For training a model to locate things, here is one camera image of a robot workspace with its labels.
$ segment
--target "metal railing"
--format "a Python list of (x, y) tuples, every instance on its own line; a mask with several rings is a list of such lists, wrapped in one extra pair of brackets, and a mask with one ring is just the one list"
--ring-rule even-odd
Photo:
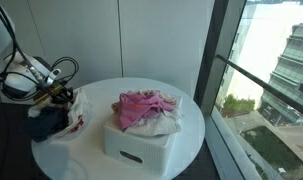
[(228, 59), (224, 58), (223, 56), (221, 56), (221, 55), (218, 54), (218, 55), (216, 55), (216, 58), (218, 58), (219, 60), (223, 61), (227, 65), (231, 66), (232, 68), (234, 68), (235, 70), (237, 70), (239, 73), (241, 73), (242, 75), (246, 76), (247, 78), (249, 78), (250, 80), (252, 80), (256, 84), (258, 84), (260, 87), (262, 87), (263, 89), (267, 90), (268, 92), (270, 92), (271, 94), (273, 94), (275, 97), (279, 98), (280, 100), (282, 100), (283, 102), (287, 103), (289, 106), (293, 107), (294, 109), (296, 109), (297, 111), (299, 111), (300, 113), (303, 114), (303, 105), (299, 104), (295, 100), (291, 99), (287, 95), (285, 95), (282, 92), (278, 91), (274, 87), (270, 86), (268, 83), (266, 83), (263, 80), (257, 78), (253, 74), (249, 73), (245, 69), (239, 67), (238, 65), (236, 65), (235, 63), (229, 61)]

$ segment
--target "building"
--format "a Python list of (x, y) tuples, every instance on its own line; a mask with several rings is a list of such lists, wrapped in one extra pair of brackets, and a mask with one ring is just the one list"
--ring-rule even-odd
[[(303, 105), (303, 24), (293, 26), (287, 42), (269, 84)], [(273, 125), (303, 123), (303, 115), (272, 94), (264, 92), (261, 100), (259, 111)]]
[[(300, 23), (303, 23), (303, 5), (300, 3), (247, 5), (229, 59), (269, 82), (287, 38), (292, 34), (292, 26)], [(232, 68), (226, 68), (225, 73), (217, 105), (222, 106), (224, 99), (233, 94), (237, 99), (255, 100), (255, 109), (259, 108), (263, 89)]]

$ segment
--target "white wall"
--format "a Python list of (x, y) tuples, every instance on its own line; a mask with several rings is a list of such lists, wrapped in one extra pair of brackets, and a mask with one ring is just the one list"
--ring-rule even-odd
[[(120, 28), (117, 2), (0, 0), (26, 53), (50, 64), (62, 56), (79, 62), (74, 88), (123, 73), (193, 96), (214, 0), (119, 0)], [(68, 74), (72, 68), (62, 70)]]
[(194, 95), (213, 0), (120, 0), (124, 76)]

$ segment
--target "white plastic basket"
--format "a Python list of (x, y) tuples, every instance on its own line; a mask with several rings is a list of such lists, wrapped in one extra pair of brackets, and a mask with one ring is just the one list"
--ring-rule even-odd
[(117, 115), (103, 125), (104, 153), (135, 168), (165, 173), (176, 134), (139, 137), (123, 133)]

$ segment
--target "tree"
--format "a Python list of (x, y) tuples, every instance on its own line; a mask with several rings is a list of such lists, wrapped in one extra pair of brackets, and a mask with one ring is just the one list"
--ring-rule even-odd
[(236, 99), (233, 94), (229, 94), (225, 99), (223, 109), (253, 111), (254, 105), (253, 99)]

